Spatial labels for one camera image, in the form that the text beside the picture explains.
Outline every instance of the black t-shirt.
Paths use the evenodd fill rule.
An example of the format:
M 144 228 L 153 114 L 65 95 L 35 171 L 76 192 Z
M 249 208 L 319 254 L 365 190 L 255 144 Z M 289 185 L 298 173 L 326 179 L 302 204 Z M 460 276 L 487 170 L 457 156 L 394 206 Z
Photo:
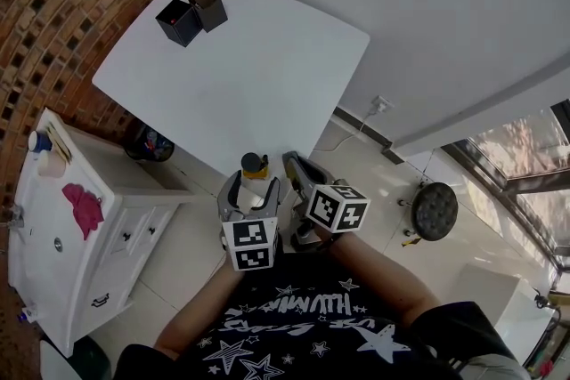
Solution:
M 216 378 L 457 379 L 458 366 L 513 355 L 475 303 L 447 304 L 402 327 L 356 277 L 325 255 L 284 255 L 252 271 L 226 310 L 172 361 L 130 345 L 116 380 Z

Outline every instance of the round stool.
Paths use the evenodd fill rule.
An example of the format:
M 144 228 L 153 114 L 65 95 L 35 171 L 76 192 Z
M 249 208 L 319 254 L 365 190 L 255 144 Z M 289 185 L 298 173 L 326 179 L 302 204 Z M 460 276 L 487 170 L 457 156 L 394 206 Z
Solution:
M 442 182 L 422 186 L 411 203 L 398 200 L 400 206 L 411 207 L 411 226 L 406 236 L 417 234 L 427 241 L 445 238 L 457 220 L 459 209 L 453 189 Z

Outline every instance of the forearm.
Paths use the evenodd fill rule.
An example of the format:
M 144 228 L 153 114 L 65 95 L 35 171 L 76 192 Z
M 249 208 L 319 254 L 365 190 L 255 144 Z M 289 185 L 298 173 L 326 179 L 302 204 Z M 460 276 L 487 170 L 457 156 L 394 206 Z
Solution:
M 155 348 L 175 359 L 202 334 L 224 309 L 244 273 L 234 271 L 230 262 L 212 276 L 160 333 Z
M 330 254 L 409 326 L 423 312 L 440 305 L 426 285 L 402 265 L 374 250 L 353 233 L 346 233 L 330 246 Z

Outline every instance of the black and white cube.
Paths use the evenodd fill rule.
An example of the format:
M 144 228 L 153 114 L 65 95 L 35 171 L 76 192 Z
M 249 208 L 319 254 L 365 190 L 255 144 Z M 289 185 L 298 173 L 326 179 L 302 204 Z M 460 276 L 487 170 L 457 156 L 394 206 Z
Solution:
M 224 222 L 226 248 L 236 271 L 271 268 L 275 258 L 277 217 Z
M 347 185 L 316 185 L 306 217 L 331 233 L 358 231 L 371 201 Z

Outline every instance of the blue cup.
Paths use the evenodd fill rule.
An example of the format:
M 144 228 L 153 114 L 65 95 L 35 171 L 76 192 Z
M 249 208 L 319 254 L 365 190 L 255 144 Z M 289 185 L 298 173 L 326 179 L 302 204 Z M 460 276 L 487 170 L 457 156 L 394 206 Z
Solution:
M 34 130 L 28 137 L 28 149 L 36 153 L 42 150 L 52 150 L 52 142 L 47 136 L 47 133 Z

